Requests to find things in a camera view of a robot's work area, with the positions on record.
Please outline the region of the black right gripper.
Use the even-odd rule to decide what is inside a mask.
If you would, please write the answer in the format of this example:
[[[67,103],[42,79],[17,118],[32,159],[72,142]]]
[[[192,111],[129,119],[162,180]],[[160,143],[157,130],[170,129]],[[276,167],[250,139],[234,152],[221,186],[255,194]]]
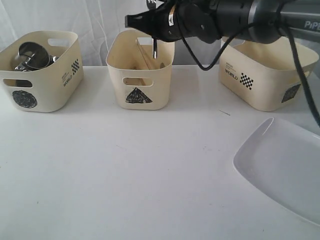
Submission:
[[[163,42],[197,37],[212,44],[222,37],[216,22],[218,0],[163,0],[159,7],[149,2],[148,11],[126,15],[124,26]]]

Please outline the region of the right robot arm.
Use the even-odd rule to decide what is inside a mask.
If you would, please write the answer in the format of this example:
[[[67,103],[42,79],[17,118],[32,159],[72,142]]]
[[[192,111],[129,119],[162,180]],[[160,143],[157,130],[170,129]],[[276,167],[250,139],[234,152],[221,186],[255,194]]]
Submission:
[[[286,36],[320,41],[318,0],[164,0],[148,11],[126,15],[124,24],[171,43],[196,37],[212,44],[222,37],[270,44]]]

